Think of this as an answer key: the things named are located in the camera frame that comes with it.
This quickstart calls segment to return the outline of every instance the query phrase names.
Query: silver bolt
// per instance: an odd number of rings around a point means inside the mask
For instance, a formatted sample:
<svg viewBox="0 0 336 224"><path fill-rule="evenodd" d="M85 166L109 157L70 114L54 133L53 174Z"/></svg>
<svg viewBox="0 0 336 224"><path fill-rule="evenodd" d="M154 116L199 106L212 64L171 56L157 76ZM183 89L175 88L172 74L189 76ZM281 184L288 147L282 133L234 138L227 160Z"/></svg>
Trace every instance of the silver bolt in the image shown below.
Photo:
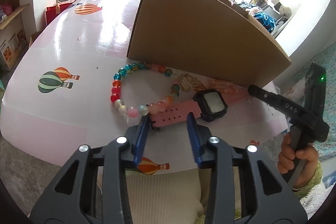
<svg viewBox="0 0 336 224"><path fill-rule="evenodd" d="M127 142L127 138L126 137L119 137L117 138L117 143L125 143Z"/></svg>
<svg viewBox="0 0 336 224"><path fill-rule="evenodd" d="M81 152L86 152L87 150L89 150L89 147L86 144L79 147L79 151Z"/></svg>
<svg viewBox="0 0 336 224"><path fill-rule="evenodd" d="M219 143L219 138L213 136L209 138L209 142L210 143Z"/></svg>
<svg viewBox="0 0 336 224"><path fill-rule="evenodd" d="M254 152L257 152L258 148L255 145L249 145L247 147L247 150L249 150L250 152L254 153Z"/></svg>

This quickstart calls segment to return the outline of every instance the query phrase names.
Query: red shopping bag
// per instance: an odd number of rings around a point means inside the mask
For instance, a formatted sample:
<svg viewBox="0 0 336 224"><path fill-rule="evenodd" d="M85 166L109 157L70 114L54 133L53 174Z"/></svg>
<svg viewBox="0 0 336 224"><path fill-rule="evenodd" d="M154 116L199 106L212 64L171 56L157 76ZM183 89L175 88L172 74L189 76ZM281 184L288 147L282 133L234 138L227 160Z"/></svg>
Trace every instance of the red shopping bag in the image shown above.
<svg viewBox="0 0 336 224"><path fill-rule="evenodd" d="M68 8L76 0L68 0L59 3L59 0L56 0L56 5L52 7L47 7L45 12L45 17L47 19L47 25L50 24L61 12Z"/></svg>

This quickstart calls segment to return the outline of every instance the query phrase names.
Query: finger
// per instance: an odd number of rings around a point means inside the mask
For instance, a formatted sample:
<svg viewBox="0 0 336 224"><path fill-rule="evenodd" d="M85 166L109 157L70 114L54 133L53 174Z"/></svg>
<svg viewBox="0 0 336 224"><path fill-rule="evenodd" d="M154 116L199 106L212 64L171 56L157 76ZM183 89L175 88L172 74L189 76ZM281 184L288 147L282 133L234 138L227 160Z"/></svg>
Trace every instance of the finger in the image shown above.
<svg viewBox="0 0 336 224"><path fill-rule="evenodd" d="M288 144L286 144L285 142L282 142L282 144L281 144L281 151L286 158L288 158L290 160L295 159L294 150Z"/></svg>
<svg viewBox="0 0 336 224"><path fill-rule="evenodd" d="M290 159L286 158L282 152L279 153L279 162L287 170L292 170L294 168L294 163Z"/></svg>
<svg viewBox="0 0 336 224"><path fill-rule="evenodd" d="M307 146L304 149L298 150L295 155L300 160L307 160L311 162L317 162L319 159L319 153L312 146Z"/></svg>
<svg viewBox="0 0 336 224"><path fill-rule="evenodd" d="M283 136L283 141L286 143L286 144L290 144L291 143L291 135L289 133L286 133L284 136Z"/></svg>
<svg viewBox="0 0 336 224"><path fill-rule="evenodd" d="M278 170L280 174L285 174L288 172L288 170L280 162L278 162Z"/></svg>

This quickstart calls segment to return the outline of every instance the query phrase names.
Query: watch face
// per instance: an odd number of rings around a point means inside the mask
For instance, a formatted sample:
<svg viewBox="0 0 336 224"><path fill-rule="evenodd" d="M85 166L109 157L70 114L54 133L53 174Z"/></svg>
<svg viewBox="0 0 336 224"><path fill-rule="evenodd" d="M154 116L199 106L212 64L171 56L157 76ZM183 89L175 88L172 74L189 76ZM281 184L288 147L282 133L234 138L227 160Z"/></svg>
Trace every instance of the watch face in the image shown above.
<svg viewBox="0 0 336 224"><path fill-rule="evenodd" d="M217 113L225 109L225 105L223 104L217 92L210 92L204 94L204 99L212 113Z"/></svg>

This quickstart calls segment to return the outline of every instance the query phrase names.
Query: red bead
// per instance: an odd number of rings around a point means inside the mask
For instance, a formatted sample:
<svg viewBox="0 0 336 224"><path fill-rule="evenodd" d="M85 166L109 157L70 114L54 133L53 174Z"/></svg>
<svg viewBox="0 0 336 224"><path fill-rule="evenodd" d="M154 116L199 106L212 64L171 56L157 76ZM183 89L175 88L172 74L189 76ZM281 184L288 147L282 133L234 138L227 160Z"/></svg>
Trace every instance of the red bead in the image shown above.
<svg viewBox="0 0 336 224"><path fill-rule="evenodd" d="M113 85L113 86L118 86L118 87L120 87L120 86L121 86L121 81L120 81L120 80L114 80L114 81L112 82L112 85Z"/></svg>
<svg viewBox="0 0 336 224"><path fill-rule="evenodd" d="M114 86L114 87L112 88L112 93L113 93L113 94L120 94L120 91L121 91L121 89L120 89L119 86Z"/></svg>
<svg viewBox="0 0 336 224"><path fill-rule="evenodd" d="M164 73L166 71L166 67L165 66L160 66L159 67L159 72Z"/></svg>
<svg viewBox="0 0 336 224"><path fill-rule="evenodd" d="M116 100L120 99L119 94L112 94L111 96L111 102L114 103Z"/></svg>

